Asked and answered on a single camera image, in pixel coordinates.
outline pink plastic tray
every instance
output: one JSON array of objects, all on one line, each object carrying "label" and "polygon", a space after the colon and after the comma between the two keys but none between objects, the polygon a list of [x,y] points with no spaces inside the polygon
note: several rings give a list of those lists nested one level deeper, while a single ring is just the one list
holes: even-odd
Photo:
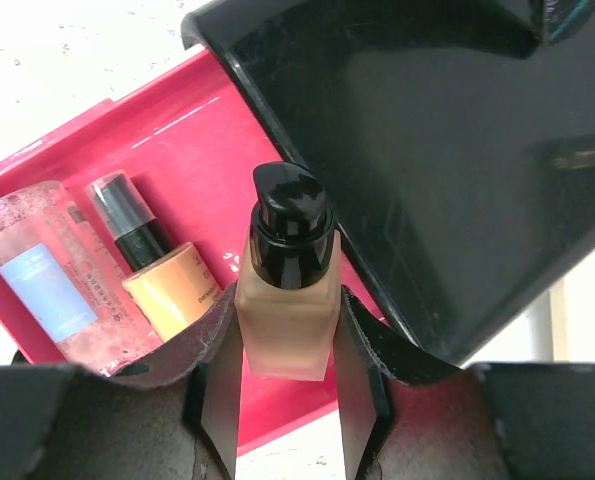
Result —
[{"label": "pink plastic tray", "polygon": [[[2,161],[0,196],[42,180],[62,181],[126,267],[83,191],[123,168],[173,237],[195,243],[225,286],[237,279],[256,200],[251,172],[279,159],[226,73],[204,51]],[[379,315],[347,260],[343,281]],[[0,321],[30,361],[64,361],[1,278]],[[239,454],[334,410],[336,397],[331,366],[322,383],[310,383],[253,377],[245,365]]]}]

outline pink container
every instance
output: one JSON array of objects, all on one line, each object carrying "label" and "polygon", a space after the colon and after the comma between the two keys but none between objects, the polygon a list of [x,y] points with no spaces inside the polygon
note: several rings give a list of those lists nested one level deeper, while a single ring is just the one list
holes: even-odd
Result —
[{"label": "pink container", "polygon": [[57,181],[0,198],[0,274],[69,361],[110,375],[161,345]]},{"label": "pink container", "polygon": [[[252,170],[281,160],[217,60],[203,51],[157,80],[107,100],[0,163],[0,197],[55,179],[68,189],[124,271],[84,188],[113,170],[134,180],[181,244],[193,242],[219,284],[237,279],[256,201]],[[342,281],[380,316],[344,259]],[[0,276],[0,320],[32,362],[64,361]],[[334,368],[323,382],[253,377],[244,366],[239,453],[336,408]]]}]

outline black pump cap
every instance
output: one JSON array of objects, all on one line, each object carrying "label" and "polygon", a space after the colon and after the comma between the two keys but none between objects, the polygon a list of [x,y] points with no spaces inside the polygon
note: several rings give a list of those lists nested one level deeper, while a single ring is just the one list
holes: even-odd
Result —
[{"label": "black pump cap", "polygon": [[313,285],[328,271],[334,219],[324,187],[298,165],[273,162],[253,171],[258,203],[251,222],[252,263],[283,289]]}]

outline black plastic lid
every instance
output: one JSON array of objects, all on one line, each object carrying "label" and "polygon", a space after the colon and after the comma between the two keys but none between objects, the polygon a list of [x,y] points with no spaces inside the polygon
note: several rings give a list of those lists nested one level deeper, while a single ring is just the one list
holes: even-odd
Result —
[{"label": "black plastic lid", "polygon": [[184,41],[325,186],[398,332],[462,362],[595,248],[595,0],[252,3]]},{"label": "black plastic lid", "polygon": [[153,264],[175,248],[123,170],[98,178],[88,185],[87,191],[133,272]]},{"label": "black plastic lid", "polygon": [[283,289],[308,287],[330,264],[334,221],[322,184],[305,168],[283,162],[253,171],[259,201],[251,220],[257,274]]}]

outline small serum bottle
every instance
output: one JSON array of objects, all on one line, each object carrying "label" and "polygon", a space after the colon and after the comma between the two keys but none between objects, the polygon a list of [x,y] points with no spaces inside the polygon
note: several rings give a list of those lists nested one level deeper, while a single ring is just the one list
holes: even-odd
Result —
[{"label": "small serum bottle", "polygon": [[195,246],[175,247],[123,171],[96,180],[87,191],[134,272],[124,288],[162,341],[201,318],[221,289]]}]

